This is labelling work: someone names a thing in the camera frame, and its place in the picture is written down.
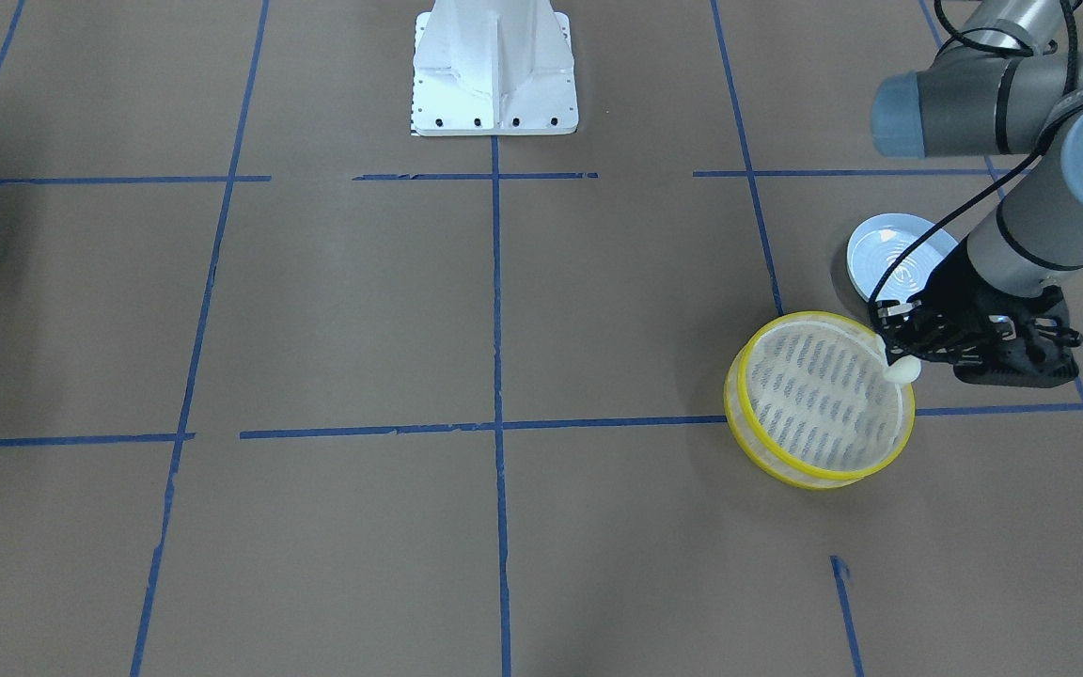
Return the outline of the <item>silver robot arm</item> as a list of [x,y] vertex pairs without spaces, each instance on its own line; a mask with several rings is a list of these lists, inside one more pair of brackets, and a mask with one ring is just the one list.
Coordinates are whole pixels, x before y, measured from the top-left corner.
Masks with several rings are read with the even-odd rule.
[[1083,50],[1075,1],[981,1],[928,69],[878,87],[870,129],[885,157],[1019,155],[968,201],[995,210],[906,299],[867,297],[891,372],[951,365],[970,385],[1057,388],[1075,348],[1062,283],[1083,270]]

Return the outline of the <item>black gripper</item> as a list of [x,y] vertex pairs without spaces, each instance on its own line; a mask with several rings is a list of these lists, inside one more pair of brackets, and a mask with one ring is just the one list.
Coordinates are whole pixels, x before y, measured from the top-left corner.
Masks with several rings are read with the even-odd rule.
[[949,364],[963,383],[1058,388],[1080,373],[1083,336],[1061,287],[1035,297],[1001,291],[964,252],[945,256],[917,299],[873,300],[870,320],[890,360]]

